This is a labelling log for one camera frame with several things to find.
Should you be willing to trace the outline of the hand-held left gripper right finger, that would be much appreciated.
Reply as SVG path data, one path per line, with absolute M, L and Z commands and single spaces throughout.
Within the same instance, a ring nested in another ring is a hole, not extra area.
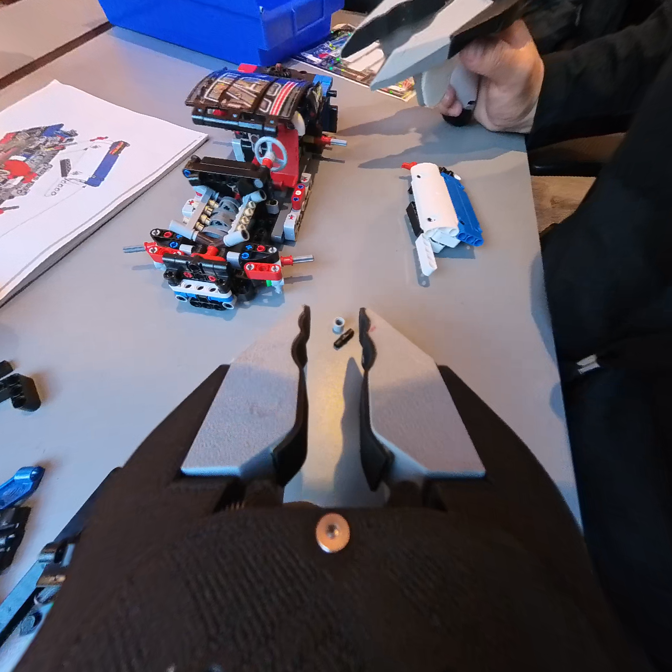
M 484 465 L 433 358 L 366 308 L 359 310 L 359 342 L 360 458 L 369 488 L 483 478 Z

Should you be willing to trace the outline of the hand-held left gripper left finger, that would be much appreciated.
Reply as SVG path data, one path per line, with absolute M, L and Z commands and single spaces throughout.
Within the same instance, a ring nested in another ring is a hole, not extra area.
M 309 336 L 303 306 L 231 363 L 181 465 L 184 475 L 291 481 L 307 456 Z

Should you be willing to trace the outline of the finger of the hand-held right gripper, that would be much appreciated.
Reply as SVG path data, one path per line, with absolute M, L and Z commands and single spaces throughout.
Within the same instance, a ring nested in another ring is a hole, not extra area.
M 349 57 L 400 28 L 412 28 L 441 10 L 446 1 L 382 1 L 362 21 L 341 50 Z
M 450 1 L 432 16 L 375 38 L 384 54 L 370 88 L 377 91 L 448 60 L 452 35 L 490 8 L 493 1 Z

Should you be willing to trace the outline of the white blue brick door panel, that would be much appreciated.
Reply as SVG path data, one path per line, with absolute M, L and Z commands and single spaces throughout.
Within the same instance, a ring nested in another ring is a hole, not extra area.
M 415 235 L 419 266 L 428 277 L 437 268 L 435 257 L 445 248 L 464 243 L 483 245 L 483 231 L 461 178 L 433 163 L 403 163 L 410 172 L 407 215 Z

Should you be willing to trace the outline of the person's right forearm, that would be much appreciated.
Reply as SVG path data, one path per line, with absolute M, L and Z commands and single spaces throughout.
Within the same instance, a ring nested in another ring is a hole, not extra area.
M 642 22 L 543 57 L 544 79 L 532 131 L 533 150 L 566 140 L 626 132 L 671 96 L 671 2 Z

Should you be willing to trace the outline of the grey desk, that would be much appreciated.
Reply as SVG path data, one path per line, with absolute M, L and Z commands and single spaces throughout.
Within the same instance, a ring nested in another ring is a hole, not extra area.
M 1 405 L 1 477 L 43 464 L 26 536 L 1 579 L 4 597 L 41 548 L 178 404 L 296 307 L 311 308 L 308 455 L 287 500 L 374 507 L 359 461 L 361 349 L 333 349 L 336 316 L 366 307 L 446 364 L 532 449 L 579 516 L 545 305 L 524 141 L 336 78 L 339 138 L 326 150 L 283 296 L 229 313 L 182 307 L 145 254 L 148 227 L 180 214 L 189 186 L 174 169 L 1 308 L 1 358 L 38 384 L 35 413 Z M 422 286 L 404 161 L 451 167 L 466 183 L 484 246 L 439 259 Z

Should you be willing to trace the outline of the person's right hand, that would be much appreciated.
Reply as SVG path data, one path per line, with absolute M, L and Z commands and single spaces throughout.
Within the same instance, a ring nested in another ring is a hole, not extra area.
M 480 78 L 475 121 L 495 132 L 530 133 L 544 63 L 524 21 L 472 41 L 459 57 L 465 69 Z

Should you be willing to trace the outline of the colourful sticker sheet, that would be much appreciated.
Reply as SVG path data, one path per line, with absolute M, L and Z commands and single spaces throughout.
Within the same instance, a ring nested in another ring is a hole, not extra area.
M 350 55 L 341 56 L 341 51 L 355 26 L 341 23 L 322 42 L 293 56 L 295 61 L 311 65 L 327 72 L 331 77 L 340 77 L 370 88 L 384 60 L 384 54 L 377 42 Z

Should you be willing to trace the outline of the toy brick race car model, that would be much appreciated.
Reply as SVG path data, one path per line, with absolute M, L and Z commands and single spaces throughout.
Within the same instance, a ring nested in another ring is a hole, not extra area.
M 177 301 L 233 310 L 260 290 L 282 293 L 284 270 L 313 256 L 295 243 L 315 180 L 315 160 L 335 136 L 331 77 L 282 64 L 241 64 L 201 80 L 187 97 L 196 125 L 233 133 L 231 159 L 194 155 L 183 176 L 194 190 L 181 219 L 150 231 L 142 247 Z

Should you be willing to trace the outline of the blue plastic bin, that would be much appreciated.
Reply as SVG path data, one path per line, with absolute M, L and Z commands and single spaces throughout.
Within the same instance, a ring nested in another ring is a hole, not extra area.
M 311 44 L 331 29 L 344 1 L 99 1 L 108 21 L 168 43 L 200 50 L 206 35 L 271 50 Z

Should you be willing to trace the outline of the person's black jacket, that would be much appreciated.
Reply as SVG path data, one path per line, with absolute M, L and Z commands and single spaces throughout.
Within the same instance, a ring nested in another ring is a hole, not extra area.
M 671 670 L 671 97 L 654 91 L 545 236 L 584 534 L 630 637 Z

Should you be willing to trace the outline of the black angled brick beam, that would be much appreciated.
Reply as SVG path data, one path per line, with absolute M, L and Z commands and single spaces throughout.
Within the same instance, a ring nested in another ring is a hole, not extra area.
M 36 384 L 23 374 L 9 374 L 1 379 L 1 403 L 9 400 L 13 408 L 34 412 L 41 405 Z

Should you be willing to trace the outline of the pile of loose brick pieces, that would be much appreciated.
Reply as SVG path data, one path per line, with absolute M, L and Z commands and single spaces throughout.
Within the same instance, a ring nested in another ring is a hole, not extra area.
M 26 532 L 31 509 L 25 502 L 37 490 L 44 468 L 20 468 L 1 485 L 1 571 L 12 564 Z M 32 633 L 41 619 L 41 607 L 53 600 L 64 582 L 74 542 L 64 539 L 47 544 L 38 559 L 1 603 L 1 645 L 21 630 Z

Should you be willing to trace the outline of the open white instruction booklet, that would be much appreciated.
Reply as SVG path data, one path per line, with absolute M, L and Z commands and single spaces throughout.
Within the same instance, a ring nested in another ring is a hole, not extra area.
M 207 135 L 57 80 L 1 111 L 1 303 Z

